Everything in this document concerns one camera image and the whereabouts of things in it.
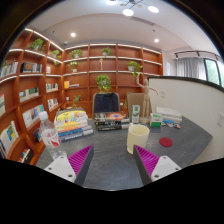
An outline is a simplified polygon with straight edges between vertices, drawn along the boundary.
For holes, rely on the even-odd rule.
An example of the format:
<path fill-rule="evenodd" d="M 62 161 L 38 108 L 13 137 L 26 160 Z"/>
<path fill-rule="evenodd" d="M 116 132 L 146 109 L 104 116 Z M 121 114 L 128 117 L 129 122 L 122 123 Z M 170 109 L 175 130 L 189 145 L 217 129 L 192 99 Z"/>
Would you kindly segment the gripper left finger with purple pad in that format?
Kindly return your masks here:
<path fill-rule="evenodd" d="M 45 168 L 45 171 L 75 183 L 76 185 L 82 186 L 93 155 L 94 147 L 89 145 L 68 157 L 58 157 Z"/>

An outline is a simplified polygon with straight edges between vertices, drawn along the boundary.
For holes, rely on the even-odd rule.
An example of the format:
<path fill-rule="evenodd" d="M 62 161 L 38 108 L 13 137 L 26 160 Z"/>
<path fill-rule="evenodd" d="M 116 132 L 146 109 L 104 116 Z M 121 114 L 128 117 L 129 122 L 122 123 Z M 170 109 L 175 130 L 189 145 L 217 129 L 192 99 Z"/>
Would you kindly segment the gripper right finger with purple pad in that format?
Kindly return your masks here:
<path fill-rule="evenodd" d="M 133 148 L 133 155 L 144 185 L 180 170 L 168 156 L 159 157 L 137 145 Z"/>

